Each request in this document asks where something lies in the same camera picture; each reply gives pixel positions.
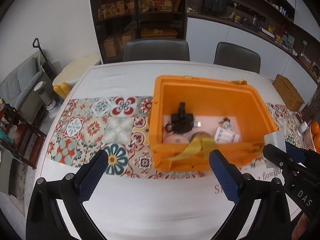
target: floral tile pattern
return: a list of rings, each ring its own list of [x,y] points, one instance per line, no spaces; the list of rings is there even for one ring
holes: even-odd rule
[[[154,168],[148,141],[151,104],[150,96],[70,100],[49,142],[47,158],[80,168],[103,149],[109,156],[107,175],[146,179],[211,176],[211,171],[164,172]],[[285,140],[304,147],[294,113],[286,106],[266,105]],[[257,157],[250,165],[238,168],[245,171],[265,162],[264,157]]]

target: gray sofa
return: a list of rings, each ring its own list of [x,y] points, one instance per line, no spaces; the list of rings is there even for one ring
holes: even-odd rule
[[[34,87],[40,81],[46,82],[46,91],[53,92],[52,82],[41,67],[45,60],[36,52],[17,66],[1,83],[0,98],[6,104],[17,109],[29,123],[33,123],[43,101],[34,92]]]

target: white cup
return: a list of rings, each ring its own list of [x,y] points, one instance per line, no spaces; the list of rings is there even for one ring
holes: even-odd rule
[[[308,129],[308,125],[306,122],[303,122],[297,129],[297,132],[299,135],[302,135],[304,133],[305,130]]]

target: orange storage bin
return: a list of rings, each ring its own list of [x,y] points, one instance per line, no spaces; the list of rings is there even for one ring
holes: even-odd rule
[[[153,164],[161,171],[210,170],[209,160],[198,154],[183,160],[167,158],[181,153],[187,144],[164,144],[164,115],[176,113],[179,103],[185,102],[187,113],[197,116],[235,117],[241,142],[217,144],[226,159],[236,166],[250,164],[261,154],[263,136],[277,131],[266,105],[255,88],[231,82],[180,76],[156,78],[150,114],[149,146]]]

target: white power cord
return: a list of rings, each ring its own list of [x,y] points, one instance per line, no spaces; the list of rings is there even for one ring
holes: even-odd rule
[[[235,11],[236,11],[236,6],[237,6],[237,4],[236,4],[236,3],[233,3],[233,5],[235,6],[235,8],[233,9],[233,12],[231,13],[230,16],[222,17],[222,16],[220,16],[219,14],[218,14],[218,16],[219,16],[220,18],[230,18],[230,19],[232,19],[232,18],[234,17],[234,15],[235,15]]]

